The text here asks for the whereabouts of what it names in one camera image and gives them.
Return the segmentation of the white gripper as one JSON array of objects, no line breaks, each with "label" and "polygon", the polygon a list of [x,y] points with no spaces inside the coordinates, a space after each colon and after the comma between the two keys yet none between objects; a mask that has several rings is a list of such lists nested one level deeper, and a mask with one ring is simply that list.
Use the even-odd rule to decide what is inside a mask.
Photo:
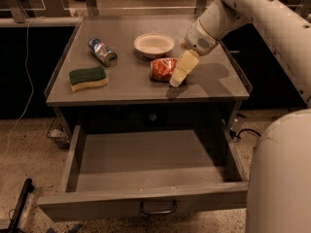
[{"label": "white gripper", "polygon": [[179,39],[180,48],[189,50],[179,56],[169,83],[173,87],[180,86],[199,63],[199,55],[210,53],[217,44],[218,42],[205,31],[198,18],[188,29],[185,38]]}]

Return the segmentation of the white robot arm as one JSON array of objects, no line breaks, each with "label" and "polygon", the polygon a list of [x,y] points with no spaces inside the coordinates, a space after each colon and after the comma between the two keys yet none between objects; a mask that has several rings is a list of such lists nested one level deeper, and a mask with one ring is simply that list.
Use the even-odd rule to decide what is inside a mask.
[{"label": "white robot arm", "polygon": [[[192,24],[170,84],[177,87],[228,32],[250,22],[305,103],[311,101],[310,22],[279,0],[214,0]],[[311,233],[311,110],[282,116],[253,152],[246,233]]]}]

